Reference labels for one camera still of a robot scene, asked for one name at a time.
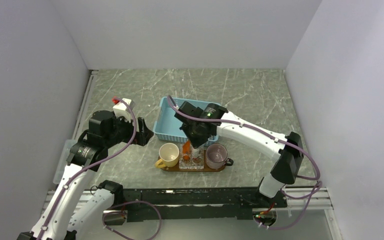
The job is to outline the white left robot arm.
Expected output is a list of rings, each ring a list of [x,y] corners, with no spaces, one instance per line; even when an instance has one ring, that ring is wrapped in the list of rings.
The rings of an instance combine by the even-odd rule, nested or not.
[[[69,150],[62,179],[38,222],[19,240],[79,240],[92,218],[106,209],[117,210],[125,202],[123,186],[111,180],[98,185],[95,195],[76,211],[87,184],[98,172],[109,149],[125,143],[145,146],[154,133],[145,119],[128,113],[100,110],[92,114],[86,129]]]

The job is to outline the clear glass holder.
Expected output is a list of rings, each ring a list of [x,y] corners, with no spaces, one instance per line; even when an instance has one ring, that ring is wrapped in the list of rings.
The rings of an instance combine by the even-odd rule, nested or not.
[[[203,170],[205,165],[204,147],[193,148],[191,143],[187,141],[181,147],[179,158],[179,169],[188,171]]]

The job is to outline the yellow mug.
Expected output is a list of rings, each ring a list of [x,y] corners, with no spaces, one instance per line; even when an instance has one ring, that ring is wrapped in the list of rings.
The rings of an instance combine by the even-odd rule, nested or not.
[[[158,160],[155,162],[156,168],[174,167],[180,158],[180,149],[174,143],[163,144],[158,151]]]

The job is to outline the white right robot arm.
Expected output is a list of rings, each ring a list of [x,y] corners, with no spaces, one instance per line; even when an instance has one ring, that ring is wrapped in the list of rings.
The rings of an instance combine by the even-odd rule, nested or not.
[[[174,116],[182,123],[180,130],[194,148],[202,146],[210,137],[225,137],[249,146],[275,162],[258,185],[255,200],[260,207],[269,207],[282,187],[295,183],[304,158],[299,134],[285,135],[266,130],[215,103],[201,109],[185,101],[173,109]]]

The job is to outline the orange toothpaste tube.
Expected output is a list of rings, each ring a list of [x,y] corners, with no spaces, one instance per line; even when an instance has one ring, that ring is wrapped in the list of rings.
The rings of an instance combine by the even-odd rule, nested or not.
[[[191,142],[188,140],[182,145],[182,161],[189,163],[191,159]]]

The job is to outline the purple mug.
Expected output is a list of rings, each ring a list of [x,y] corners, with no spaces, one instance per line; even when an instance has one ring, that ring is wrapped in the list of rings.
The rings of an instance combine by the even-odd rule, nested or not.
[[[219,170],[234,165],[234,161],[229,158],[227,148],[219,143],[213,143],[208,146],[205,152],[205,163],[213,170]]]

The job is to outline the white toothpaste tube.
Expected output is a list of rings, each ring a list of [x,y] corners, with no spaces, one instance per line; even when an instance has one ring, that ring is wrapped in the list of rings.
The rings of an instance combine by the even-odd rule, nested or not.
[[[201,149],[200,148],[191,148],[191,158],[194,164],[199,164],[201,162]]]

